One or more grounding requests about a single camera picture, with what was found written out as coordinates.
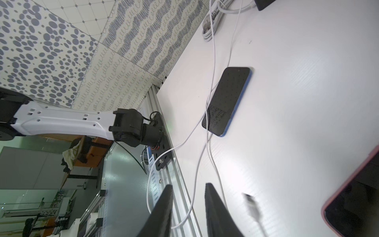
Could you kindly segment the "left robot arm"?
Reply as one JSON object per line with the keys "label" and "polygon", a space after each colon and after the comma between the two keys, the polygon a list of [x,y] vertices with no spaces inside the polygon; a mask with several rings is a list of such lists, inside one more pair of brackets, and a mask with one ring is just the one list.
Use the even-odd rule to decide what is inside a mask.
{"label": "left robot arm", "polygon": [[131,147],[155,147],[164,137],[161,128],[146,124],[135,109],[83,111],[59,108],[1,88],[1,140],[17,136],[66,134],[100,137],[121,141]]}

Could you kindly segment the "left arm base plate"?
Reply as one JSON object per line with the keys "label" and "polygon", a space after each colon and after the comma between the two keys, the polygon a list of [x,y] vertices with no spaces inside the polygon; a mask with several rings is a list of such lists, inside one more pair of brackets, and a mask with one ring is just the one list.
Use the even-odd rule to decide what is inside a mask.
{"label": "left arm base plate", "polygon": [[171,142],[167,136],[166,133],[166,127],[165,123],[163,121],[162,115],[156,111],[151,113],[151,119],[153,121],[150,122],[150,125],[153,127],[159,128],[160,132],[163,133],[162,139],[160,142],[153,148],[148,147],[146,149],[147,154],[147,161],[149,162],[149,165],[151,165],[153,162],[158,160],[155,163],[155,169],[156,171],[160,171],[161,169],[165,168],[172,160],[173,160],[173,151],[167,152],[169,149],[172,148]]}

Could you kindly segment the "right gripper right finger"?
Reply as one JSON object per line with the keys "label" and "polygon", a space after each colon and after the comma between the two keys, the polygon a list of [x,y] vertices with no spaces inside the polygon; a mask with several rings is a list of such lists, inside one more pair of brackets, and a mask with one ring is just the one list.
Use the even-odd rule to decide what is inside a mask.
{"label": "right gripper right finger", "polygon": [[209,237],[243,237],[211,183],[205,186],[205,210]]}

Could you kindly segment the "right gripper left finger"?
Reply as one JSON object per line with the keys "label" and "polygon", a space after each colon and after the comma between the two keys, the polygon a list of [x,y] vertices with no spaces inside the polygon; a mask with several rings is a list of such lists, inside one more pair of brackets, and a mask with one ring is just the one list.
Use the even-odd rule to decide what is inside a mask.
{"label": "right gripper left finger", "polygon": [[169,237],[173,207],[173,186],[166,185],[157,204],[137,237]]}

